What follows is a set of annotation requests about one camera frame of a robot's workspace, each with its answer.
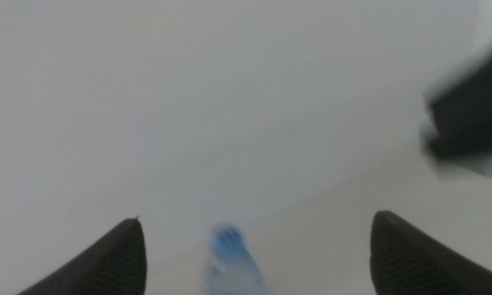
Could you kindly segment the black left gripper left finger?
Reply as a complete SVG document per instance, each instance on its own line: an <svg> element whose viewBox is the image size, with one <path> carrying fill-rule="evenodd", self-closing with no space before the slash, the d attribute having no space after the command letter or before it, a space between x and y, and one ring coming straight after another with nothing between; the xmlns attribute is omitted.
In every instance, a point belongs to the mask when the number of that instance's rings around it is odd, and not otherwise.
<svg viewBox="0 0 492 295"><path fill-rule="evenodd" d="M20 295L143 295L146 286L145 238L132 218Z"/></svg>

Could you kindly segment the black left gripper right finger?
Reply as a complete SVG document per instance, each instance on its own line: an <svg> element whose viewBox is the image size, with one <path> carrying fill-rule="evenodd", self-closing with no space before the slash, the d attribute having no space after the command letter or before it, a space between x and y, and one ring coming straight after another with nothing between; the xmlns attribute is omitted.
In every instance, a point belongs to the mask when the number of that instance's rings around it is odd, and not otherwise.
<svg viewBox="0 0 492 295"><path fill-rule="evenodd" d="M370 274L378 294L492 295L492 271L392 211L372 220Z"/></svg>

